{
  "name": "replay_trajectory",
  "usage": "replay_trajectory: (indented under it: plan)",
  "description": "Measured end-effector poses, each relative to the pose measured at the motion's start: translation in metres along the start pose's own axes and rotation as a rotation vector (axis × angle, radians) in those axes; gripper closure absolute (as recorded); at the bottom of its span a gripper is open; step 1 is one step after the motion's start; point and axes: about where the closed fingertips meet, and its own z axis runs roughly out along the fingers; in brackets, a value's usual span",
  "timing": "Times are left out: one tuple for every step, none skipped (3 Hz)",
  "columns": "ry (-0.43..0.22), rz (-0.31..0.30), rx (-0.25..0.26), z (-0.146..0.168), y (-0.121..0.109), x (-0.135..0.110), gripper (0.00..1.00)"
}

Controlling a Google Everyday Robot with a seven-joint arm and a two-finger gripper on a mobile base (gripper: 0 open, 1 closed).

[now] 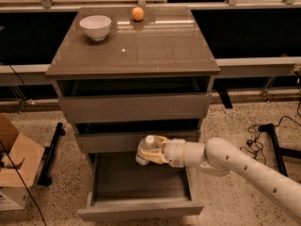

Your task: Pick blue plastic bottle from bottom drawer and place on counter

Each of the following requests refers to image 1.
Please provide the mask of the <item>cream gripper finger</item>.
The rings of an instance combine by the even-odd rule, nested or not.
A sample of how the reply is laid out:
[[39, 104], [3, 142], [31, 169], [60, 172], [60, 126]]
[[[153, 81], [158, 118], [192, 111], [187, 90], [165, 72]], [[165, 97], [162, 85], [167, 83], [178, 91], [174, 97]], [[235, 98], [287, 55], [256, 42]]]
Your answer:
[[166, 159], [162, 153], [138, 152], [137, 153], [137, 162], [140, 165], [147, 165], [150, 162], [153, 162], [156, 164], [165, 164]]
[[169, 142], [169, 139], [167, 137], [155, 136], [154, 137], [154, 148], [162, 150], [168, 142]]

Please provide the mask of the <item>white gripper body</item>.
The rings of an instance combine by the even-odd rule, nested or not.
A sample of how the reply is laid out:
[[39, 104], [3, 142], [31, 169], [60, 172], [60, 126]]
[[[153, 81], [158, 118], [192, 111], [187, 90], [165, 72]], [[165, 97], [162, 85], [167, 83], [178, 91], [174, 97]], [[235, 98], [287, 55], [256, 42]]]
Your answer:
[[185, 140], [183, 139], [171, 139], [165, 143], [163, 154], [170, 167], [184, 167], [184, 146]]

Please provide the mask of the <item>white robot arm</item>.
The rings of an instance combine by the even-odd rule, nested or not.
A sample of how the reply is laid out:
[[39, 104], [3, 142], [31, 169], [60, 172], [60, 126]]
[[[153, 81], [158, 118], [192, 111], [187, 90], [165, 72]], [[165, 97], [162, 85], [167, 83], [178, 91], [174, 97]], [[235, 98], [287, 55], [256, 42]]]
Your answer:
[[301, 221], [301, 185], [252, 159], [221, 137], [201, 143], [149, 135], [139, 142], [135, 160], [142, 166], [153, 162], [172, 168], [195, 167], [216, 175], [232, 170], [297, 223]]

